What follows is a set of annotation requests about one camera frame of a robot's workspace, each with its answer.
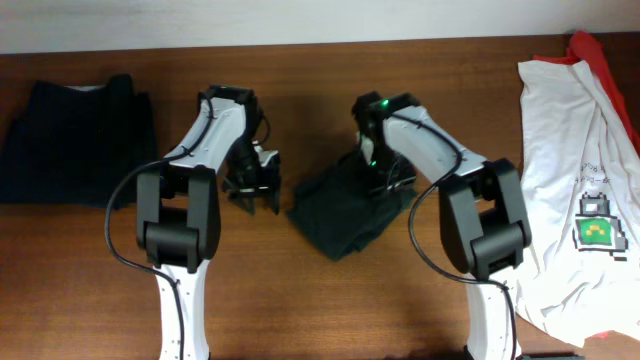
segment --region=wood grain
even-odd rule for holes
[[[599,37],[630,115],[640,119],[640,34]],[[562,55],[564,36],[340,45],[143,50],[0,57],[0,138],[36,79],[103,83],[130,73],[150,93],[160,151],[191,126],[196,93],[212,83],[256,90],[291,188],[353,146],[358,95],[411,92],[460,142],[490,159],[521,161],[516,63]],[[464,288],[430,271],[409,244],[407,214],[364,252],[334,263],[285,216],[251,217],[221,197],[222,238],[207,276],[206,330],[214,358],[365,359],[457,351],[466,342]],[[0,358],[156,359],[155,280],[117,263],[104,244],[104,212],[79,206],[0,206]],[[445,268],[435,201],[419,213],[425,250]],[[135,209],[119,211],[113,237],[135,245]],[[577,351],[635,359],[640,344],[611,334],[584,349],[519,319],[527,353]]]

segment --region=green pixel robot graphic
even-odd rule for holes
[[[575,220],[573,242],[578,251],[605,251],[615,260],[626,261],[624,253],[629,249],[629,241],[622,231],[620,219],[611,215],[606,195],[584,193]]]

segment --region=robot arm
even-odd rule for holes
[[[364,95],[358,98],[353,113],[363,136],[365,159],[384,177],[390,177],[387,172],[394,171],[400,154],[429,181],[439,182],[441,240],[456,269],[467,278],[497,281],[513,290],[514,268],[522,262],[522,250],[531,242],[514,166],[506,159],[489,162],[466,149],[409,94],[389,99],[377,93]],[[462,163],[451,177],[440,182],[456,163],[458,152],[452,146],[461,153]],[[480,198],[495,201],[495,207],[478,214],[475,202]],[[476,360],[510,359],[514,314],[501,289],[490,285],[466,287],[471,317],[468,355]],[[516,345],[516,356],[519,354]]]
[[[212,86],[202,94],[199,105],[198,118],[166,158],[191,149],[201,138],[198,146],[187,156],[137,178],[138,246],[158,271],[178,284],[180,309],[176,309],[167,281],[156,276],[162,315],[161,360],[209,358],[204,290],[207,266],[220,238],[216,175],[223,161],[227,160],[229,168],[223,190],[232,200],[267,197],[278,212],[279,155],[263,151],[252,141],[263,118],[253,91]],[[187,209],[163,206],[162,199],[175,194],[188,196]],[[179,314],[184,325],[182,338]]]

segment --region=white t-shirt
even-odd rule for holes
[[[640,159],[589,65],[519,64],[522,190],[533,235],[517,311],[583,346],[615,330],[640,340]]]

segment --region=folded black garment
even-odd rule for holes
[[[0,153],[0,203],[106,206],[132,169],[157,158],[151,105],[129,75],[81,91],[39,81]],[[135,201],[135,186],[116,206]]]
[[[294,189],[295,207],[287,213],[289,219],[333,260],[362,251],[416,196],[413,189],[372,196],[363,185],[367,176],[371,169],[357,148]]]

